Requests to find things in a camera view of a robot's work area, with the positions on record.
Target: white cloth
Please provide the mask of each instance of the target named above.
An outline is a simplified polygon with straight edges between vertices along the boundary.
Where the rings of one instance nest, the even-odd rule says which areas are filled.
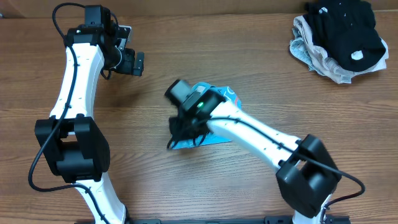
[[[351,79],[356,75],[375,72],[387,68],[386,59],[389,58],[388,46],[383,39],[381,39],[381,42],[386,48],[386,53],[383,55],[380,61],[363,72],[352,72],[343,69],[341,66],[339,66],[335,59],[328,57],[328,53],[323,47],[313,44],[311,27],[308,25],[303,16],[296,17],[294,19],[293,25],[298,29],[299,34],[303,38],[305,48],[311,57],[313,66],[316,68],[315,70],[320,75],[328,76],[338,84],[351,83]]]

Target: clothing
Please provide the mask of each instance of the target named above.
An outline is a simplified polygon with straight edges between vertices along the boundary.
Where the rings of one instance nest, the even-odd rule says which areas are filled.
[[[307,3],[308,24],[315,42],[326,48],[346,70],[360,72],[377,64],[386,53],[374,29],[371,5],[360,0],[319,0]],[[362,52],[361,59],[352,58]]]
[[[303,16],[296,17],[293,23],[295,40],[290,41],[290,52],[294,57],[305,62],[310,70],[315,70],[320,75],[328,76],[336,83],[351,83],[351,79],[356,75],[387,68],[386,59],[389,58],[388,46],[382,39],[381,42],[386,52],[378,63],[364,71],[352,72],[343,69],[335,59],[328,57],[323,47],[313,44],[311,27],[307,24]]]

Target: blue cloth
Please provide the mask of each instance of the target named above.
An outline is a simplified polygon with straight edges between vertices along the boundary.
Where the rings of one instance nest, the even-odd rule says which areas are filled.
[[[303,37],[300,35],[299,30],[296,27],[294,27],[292,30],[294,40],[290,41],[290,53],[292,53],[295,58],[306,63],[308,65],[309,71],[317,71],[320,75],[323,75],[323,73],[313,65],[311,57],[308,54],[307,49],[305,48],[304,40]]]
[[[235,94],[235,92],[228,86],[224,87],[216,87],[212,86],[208,83],[205,82],[200,82],[197,83],[192,87],[192,92],[193,91],[198,91],[201,94],[204,94],[206,91],[215,91],[221,95],[223,95],[227,100],[232,101],[238,108],[242,108],[242,103],[241,100],[238,98],[238,96]],[[198,144],[202,140],[202,136],[199,136],[196,138],[195,142]],[[218,143],[224,143],[224,142],[230,142],[231,140],[226,139],[221,136],[217,136],[213,133],[207,134],[204,142],[201,144],[201,146],[209,145],[209,144],[218,144]],[[176,146],[173,147],[173,149],[183,149],[183,148],[192,148],[196,147],[193,144],[193,141],[190,140],[185,140],[185,141],[179,141]]]

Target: wooden table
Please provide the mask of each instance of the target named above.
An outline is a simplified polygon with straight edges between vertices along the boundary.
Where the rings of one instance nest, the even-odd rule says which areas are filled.
[[[330,214],[353,223],[398,219],[398,13],[378,12],[389,46],[388,69],[337,85],[289,53],[295,14],[130,17],[132,45],[146,53],[141,78],[100,78],[95,120],[111,147],[110,177],[133,218],[262,218],[291,215],[274,173],[234,143],[166,151],[163,97],[177,78],[230,86],[243,110],[289,134],[317,135],[339,169],[367,186]],[[82,19],[59,19],[66,32]],[[39,193],[27,183],[39,150],[37,119],[48,117],[65,69],[65,49],[51,19],[0,20],[0,223],[71,223],[92,219],[74,189]],[[44,158],[42,187],[64,184]],[[343,179],[335,197],[357,191]]]

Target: light blue cloth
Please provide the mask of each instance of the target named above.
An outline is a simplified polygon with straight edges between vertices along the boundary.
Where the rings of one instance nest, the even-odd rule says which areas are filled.
[[[294,40],[290,41],[290,53],[292,55],[301,60],[302,62],[308,65],[309,71],[317,71],[320,75],[324,75],[319,69],[317,69],[311,60],[310,54],[308,53],[307,49],[305,48],[304,40],[299,30],[294,27],[293,29]]]
[[[204,94],[206,91],[215,91],[215,92],[219,93],[220,95],[223,95],[227,100],[232,101],[235,104],[235,106],[237,106],[239,109],[242,109],[241,100],[238,98],[236,93],[228,86],[216,87],[216,86],[212,86],[205,82],[200,82],[192,87],[192,91],[198,91],[201,93],[201,95]],[[203,137],[203,135],[196,138],[195,142],[197,144],[199,144],[202,137]],[[224,137],[217,136],[213,133],[209,133],[209,134],[207,134],[205,140],[200,145],[204,146],[204,145],[209,145],[209,144],[218,144],[218,143],[224,143],[224,142],[230,142],[230,141],[231,140],[226,139]],[[185,141],[179,141],[177,143],[177,145],[175,145],[172,149],[183,149],[183,148],[192,148],[192,147],[197,147],[197,146],[194,145],[194,143],[191,139],[189,139],[189,140],[185,140]]]

